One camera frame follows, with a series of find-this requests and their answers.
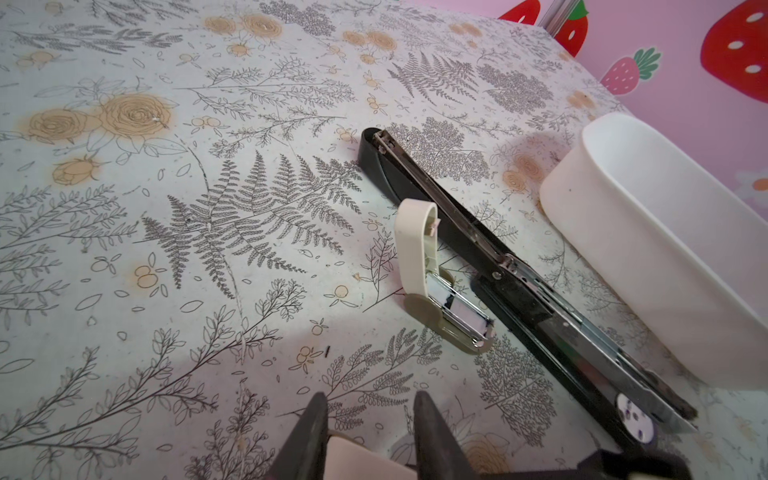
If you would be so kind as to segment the beige eraser block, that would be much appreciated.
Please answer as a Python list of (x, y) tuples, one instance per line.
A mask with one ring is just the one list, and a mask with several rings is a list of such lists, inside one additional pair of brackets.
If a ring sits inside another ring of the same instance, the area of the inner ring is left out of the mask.
[(324, 480), (416, 480), (415, 470), (332, 435), (327, 443)]

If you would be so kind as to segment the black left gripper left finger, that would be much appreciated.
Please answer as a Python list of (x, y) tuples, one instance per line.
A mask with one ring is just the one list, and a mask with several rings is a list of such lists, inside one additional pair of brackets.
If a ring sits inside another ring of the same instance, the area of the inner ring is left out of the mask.
[(315, 393), (265, 475), (267, 480), (321, 480), (328, 443), (328, 401)]

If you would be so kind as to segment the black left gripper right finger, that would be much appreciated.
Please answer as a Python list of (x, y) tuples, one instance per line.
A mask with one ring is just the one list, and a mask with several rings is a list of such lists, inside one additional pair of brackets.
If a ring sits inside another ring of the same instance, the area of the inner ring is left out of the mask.
[(476, 479), (476, 472), (426, 391), (416, 393), (413, 410), (417, 478)]

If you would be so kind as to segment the white plastic tray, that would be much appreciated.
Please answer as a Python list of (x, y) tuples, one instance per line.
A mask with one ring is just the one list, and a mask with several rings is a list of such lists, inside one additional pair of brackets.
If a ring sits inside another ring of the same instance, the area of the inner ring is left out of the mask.
[(767, 224), (643, 121), (586, 125), (539, 190), (553, 226), (703, 382), (767, 386)]

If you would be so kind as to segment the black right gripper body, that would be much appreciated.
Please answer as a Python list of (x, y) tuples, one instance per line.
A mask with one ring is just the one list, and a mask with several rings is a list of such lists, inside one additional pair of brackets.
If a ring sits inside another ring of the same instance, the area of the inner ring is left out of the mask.
[(613, 453), (598, 450), (582, 460), (575, 469), (480, 474), (480, 479), (674, 479), (693, 478), (686, 463), (678, 456), (658, 450)]

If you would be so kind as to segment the aluminium corner post right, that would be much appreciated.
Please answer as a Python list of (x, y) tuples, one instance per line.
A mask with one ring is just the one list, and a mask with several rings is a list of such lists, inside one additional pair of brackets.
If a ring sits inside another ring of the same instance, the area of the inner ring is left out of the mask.
[(555, 36), (578, 4), (579, 0), (550, 1), (548, 8), (541, 14), (537, 25), (545, 29), (551, 36)]

